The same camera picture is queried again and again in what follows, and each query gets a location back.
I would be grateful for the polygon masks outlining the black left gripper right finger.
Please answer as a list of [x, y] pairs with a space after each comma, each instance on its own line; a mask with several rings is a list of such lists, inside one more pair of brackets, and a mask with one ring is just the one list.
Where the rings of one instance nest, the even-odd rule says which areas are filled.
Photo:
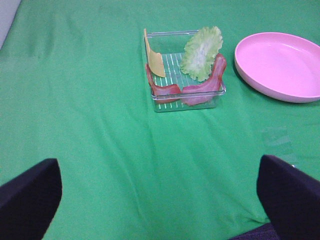
[[280, 239], [320, 238], [318, 180], [274, 155], [263, 155], [256, 192]]

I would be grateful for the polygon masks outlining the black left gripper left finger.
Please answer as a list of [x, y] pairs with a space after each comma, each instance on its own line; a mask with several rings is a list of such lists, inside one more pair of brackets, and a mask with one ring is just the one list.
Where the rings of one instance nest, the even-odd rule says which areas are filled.
[[45, 159], [0, 187], [0, 238], [41, 240], [62, 198], [58, 160]]

